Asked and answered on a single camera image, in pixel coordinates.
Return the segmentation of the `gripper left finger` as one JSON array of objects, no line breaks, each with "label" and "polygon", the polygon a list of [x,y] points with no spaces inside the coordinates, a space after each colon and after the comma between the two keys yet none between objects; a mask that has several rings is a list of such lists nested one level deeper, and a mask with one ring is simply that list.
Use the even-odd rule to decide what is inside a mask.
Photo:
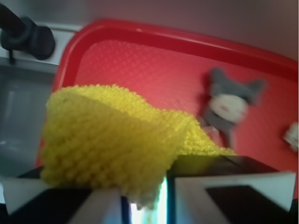
[{"label": "gripper left finger", "polygon": [[43,167],[0,181],[2,224],[128,224],[129,205],[118,189],[55,188],[41,180]]}]

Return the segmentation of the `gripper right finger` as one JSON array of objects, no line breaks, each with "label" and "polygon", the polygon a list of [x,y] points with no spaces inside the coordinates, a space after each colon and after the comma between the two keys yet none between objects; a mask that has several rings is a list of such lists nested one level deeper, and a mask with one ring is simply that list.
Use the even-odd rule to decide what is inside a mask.
[{"label": "gripper right finger", "polygon": [[178,157],[167,172],[169,224],[296,224],[296,173],[247,156]]}]

